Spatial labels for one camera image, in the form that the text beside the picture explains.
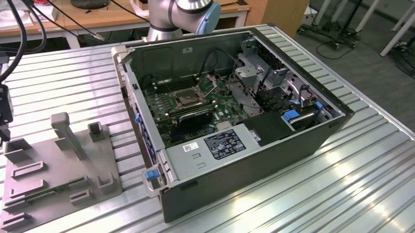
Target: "aluminum extrusion table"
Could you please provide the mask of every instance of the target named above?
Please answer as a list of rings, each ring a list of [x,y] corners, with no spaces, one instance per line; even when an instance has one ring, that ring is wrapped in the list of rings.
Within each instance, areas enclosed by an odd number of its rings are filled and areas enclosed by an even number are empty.
[[[13,138],[33,143],[54,137],[48,117],[61,111],[73,131],[100,120],[124,190],[29,232],[413,231],[413,133],[277,28],[256,28],[356,111],[344,129],[311,157],[165,224],[158,199],[141,185],[144,162],[114,78],[113,45],[28,55],[6,81]],[[2,180],[4,157],[0,163]]]

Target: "floor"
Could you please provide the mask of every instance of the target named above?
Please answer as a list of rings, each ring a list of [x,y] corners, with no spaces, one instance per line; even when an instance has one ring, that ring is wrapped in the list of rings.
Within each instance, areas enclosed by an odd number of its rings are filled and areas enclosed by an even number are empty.
[[[331,14],[336,2],[336,0],[332,1],[327,14]],[[313,8],[319,9],[321,4],[323,0],[311,0]],[[339,21],[345,20],[351,8],[352,2],[348,2]],[[352,28],[356,28],[365,12],[367,10],[360,7],[351,24]],[[379,55],[395,35],[391,31],[393,25],[393,22],[379,15],[373,15],[359,34],[361,41],[357,43],[356,48],[339,60],[325,59],[316,53],[316,47],[328,40],[327,37],[305,32],[303,35],[296,35],[295,40],[380,107],[415,131],[415,80],[396,68],[391,56],[380,57]],[[413,32],[407,32],[403,40],[407,41],[413,35]],[[319,51],[327,57],[339,57],[348,49],[341,48],[341,50],[335,51],[323,46]]]

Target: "wooden shelf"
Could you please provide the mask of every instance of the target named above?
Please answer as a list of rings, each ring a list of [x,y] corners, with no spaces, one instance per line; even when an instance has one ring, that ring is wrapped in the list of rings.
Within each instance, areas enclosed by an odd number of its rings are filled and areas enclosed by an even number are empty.
[[[53,3],[88,29],[144,22],[112,3],[104,8],[90,10],[89,13],[86,13],[86,10],[76,8],[69,0],[56,0]],[[117,0],[117,3],[133,12],[129,0]],[[241,6],[232,3],[221,7],[221,13],[235,13],[249,9],[248,5]],[[57,14],[56,22],[68,30],[81,29],[61,13]],[[40,34],[38,24],[36,22],[33,24],[33,26],[25,28],[26,33]],[[61,31],[52,23],[44,23],[44,27],[48,31]],[[20,35],[18,29],[0,31],[0,37],[17,35]]]

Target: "cable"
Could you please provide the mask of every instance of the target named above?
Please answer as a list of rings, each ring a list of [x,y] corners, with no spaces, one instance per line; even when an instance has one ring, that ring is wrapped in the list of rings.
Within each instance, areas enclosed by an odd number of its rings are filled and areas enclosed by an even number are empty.
[[[25,34],[24,24],[22,24],[21,19],[20,19],[20,15],[17,13],[17,10],[16,10],[16,7],[14,7],[14,4],[13,4],[12,0],[6,0],[6,3],[9,4],[10,10],[12,10],[12,13],[13,13],[13,16],[14,16],[14,19],[17,21],[17,25],[18,25],[18,28],[20,28],[20,40],[21,41],[20,41],[20,47],[18,47],[18,51],[17,51],[14,60],[13,60],[12,64],[9,65],[9,67],[6,68],[5,72],[0,75],[0,83],[6,79],[9,74],[16,69],[17,64],[18,64],[18,62],[21,60],[24,51],[25,51],[25,46],[26,46],[26,34]]]
[[[312,14],[312,9],[311,9],[311,7],[309,7],[309,13],[311,13],[311,17],[312,17],[311,26],[315,27],[315,28],[317,28],[319,26],[317,26],[317,24],[316,24],[316,19],[313,18],[313,14]]]
[[[411,40],[408,41],[408,43],[407,43],[407,48],[409,48],[411,47],[411,45],[413,44],[413,42],[415,42],[415,36],[411,38]]]
[[[105,38],[104,38],[100,34],[92,32],[89,29],[86,29],[78,22],[76,22],[76,20],[74,20],[70,16],[68,16],[68,14],[66,14],[61,9],[58,9],[58,7],[52,3],[50,0],[46,0],[46,1],[48,1],[48,3],[56,8],[56,10],[57,10],[60,13],[62,13],[62,15],[64,15],[65,17],[68,17],[68,19],[72,20],[72,22],[73,22],[78,27],[81,27],[86,32],[90,33],[90,35],[92,35],[96,39],[98,39],[98,40],[101,40],[101,41],[105,41]]]
[[[405,59],[405,57],[400,54],[400,51],[397,49],[393,49],[391,52],[391,57],[393,59],[396,68],[412,79],[415,79],[415,74],[411,74],[411,72],[408,72],[407,70],[403,69],[401,65],[397,63],[397,59],[393,56],[393,53],[396,53],[399,55],[399,57],[401,58],[401,60],[409,65],[411,69],[415,70],[412,64],[409,63],[409,61]]]
[[[22,3],[25,4],[26,8],[29,9],[30,13],[33,14],[33,16],[34,16],[34,18],[37,20],[37,23],[38,23],[38,26],[40,26],[40,29],[41,29],[41,36],[42,36],[40,45],[37,47],[32,48],[32,49],[26,49],[25,50],[24,53],[29,54],[29,53],[37,53],[37,52],[40,52],[45,48],[45,46],[46,46],[46,31],[45,31],[44,24],[42,24],[42,22],[38,19],[37,14],[36,14],[36,12],[32,9],[30,4],[26,3],[26,1],[24,1],[24,0],[22,0]],[[0,52],[17,53],[17,49],[13,49],[13,48],[0,48]]]
[[[45,16],[45,14],[36,8],[36,6],[32,6],[32,8],[37,11],[37,13],[54,25],[57,26],[61,30],[64,30],[65,32],[68,32],[70,35],[73,35],[74,37],[77,37],[78,39],[81,39],[88,45],[93,46],[93,44],[96,44],[96,41],[90,41],[89,38],[86,38],[84,35],[76,35],[70,30],[68,30],[66,28],[64,28],[58,23],[56,23],[48,16]]]
[[[317,47],[316,47],[316,53],[325,59],[329,59],[329,60],[339,60],[340,58],[343,58],[355,48],[352,48],[351,50],[348,50],[341,56],[339,57],[327,57],[324,56],[320,52],[319,52],[319,48],[323,46],[323,45],[327,45],[329,42],[332,42],[331,40],[321,43]]]
[[[412,66],[411,62],[407,60],[407,58],[401,55],[401,53],[399,51],[397,51],[397,55],[401,57],[401,59],[409,65],[409,67],[415,70],[415,66]]]
[[[243,104],[243,103],[240,103],[240,104],[244,105],[244,106],[247,106],[247,107],[249,107],[249,108],[261,109],[261,107],[252,107],[252,106],[248,106],[248,105],[245,105],[245,104]]]
[[[149,23],[148,19],[142,18],[141,16],[136,15],[130,10],[128,10],[125,7],[122,7],[114,0],[109,0],[114,5],[117,5],[124,11],[126,11],[129,14],[132,14],[134,17],[142,19],[146,23]]]
[[[264,78],[261,79],[261,81],[260,81],[260,83],[259,83],[259,85],[257,85],[257,89],[264,85],[264,83],[265,83],[265,81],[267,81],[267,78],[268,78],[268,76],[269,76],[271,71],[272,71],[272,66],[269,65],[268,70],[267,70],[267,73],[265,73],[265,76],[264,76]]]
[[[66,28],[64,28],[62,26],[60,26],[38,9],[36,6],[32,6],[32,8],[37,11],[37,13],[52,23],[54,24],[54,26],[57,26],[61,30],[66,31],[69,34],[72,34],[73,36],[77,36],[73,32],[70,32]]]
[[[201,67],[200,67],[197,76],[201,76],[201,73],[203,73],[203,71],[204,71],[204,69],[205,69],[208,57],[209,57],[209,55],[212,54],[212,52],[215,52],[215,51],[221,51],[221,52],[235,61],[235,63],[239,63],[239,64],[240,64],[240,62],[233,58],[233,56],[232,56],[227,51],[224,51],[224,50],[220,49],[220,48],[213,48],[213,49],[207,53],[207,55],[205,55],[205,58],[204,58],[204,60],[203,60],[203,64],[201,64]]]
[[[329,14],[329,20],[331,20],[331,17],[333,16],[335,12],[336,12],[336,9],[339,7],[339,4],[340,4],[341,0],[337,1],[336,5],[335,5],[335,9],[332,9],[332,12]]]

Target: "power supply label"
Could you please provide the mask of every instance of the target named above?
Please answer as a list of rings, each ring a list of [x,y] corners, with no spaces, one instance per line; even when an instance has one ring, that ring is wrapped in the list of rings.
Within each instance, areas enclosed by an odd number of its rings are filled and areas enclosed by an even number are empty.
[[[209,152],[215,159],[220,160],[232,154],[243,151],[245,145],[241,143],[233,130],[228,130],[204,139]]]

